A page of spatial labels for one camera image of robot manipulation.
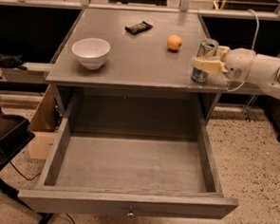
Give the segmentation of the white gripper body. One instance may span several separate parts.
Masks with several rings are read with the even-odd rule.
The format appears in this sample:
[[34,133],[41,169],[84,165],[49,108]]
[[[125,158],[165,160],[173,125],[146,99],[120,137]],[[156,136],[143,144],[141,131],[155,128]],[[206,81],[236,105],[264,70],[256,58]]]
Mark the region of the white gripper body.
[[254,50],[243,47],[231,50],[225,57],[227,72],[226,78],[232,81],[243,82],[248,74],[248,69],[255,56]]

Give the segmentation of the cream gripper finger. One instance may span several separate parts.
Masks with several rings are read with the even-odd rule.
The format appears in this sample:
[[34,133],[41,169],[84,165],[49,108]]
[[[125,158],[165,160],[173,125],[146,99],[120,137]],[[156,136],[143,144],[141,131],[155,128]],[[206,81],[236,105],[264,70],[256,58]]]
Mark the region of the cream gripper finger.
[[218,56],[214,57],[197,57],[191,58],[193,67],[203,72],[211,73],[212,75],[219,75],[224,72],[228,72],[228,69],[224,62],[222,62]]
[[219,46],[215,55],[218,56],[221,61],[223,61],[230,51],[231,49],[228,46]]

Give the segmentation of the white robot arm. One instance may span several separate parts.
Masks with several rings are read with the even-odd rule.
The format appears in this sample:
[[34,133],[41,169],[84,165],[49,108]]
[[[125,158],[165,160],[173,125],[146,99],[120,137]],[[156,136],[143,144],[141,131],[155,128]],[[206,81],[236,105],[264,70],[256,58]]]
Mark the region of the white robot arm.
[[254,84],[264,94],[280,100],[280,58],[256,53],[243,47],[219,47],[215,56],[193,56],[193,68],[211,74],[224,75],[229,81]]

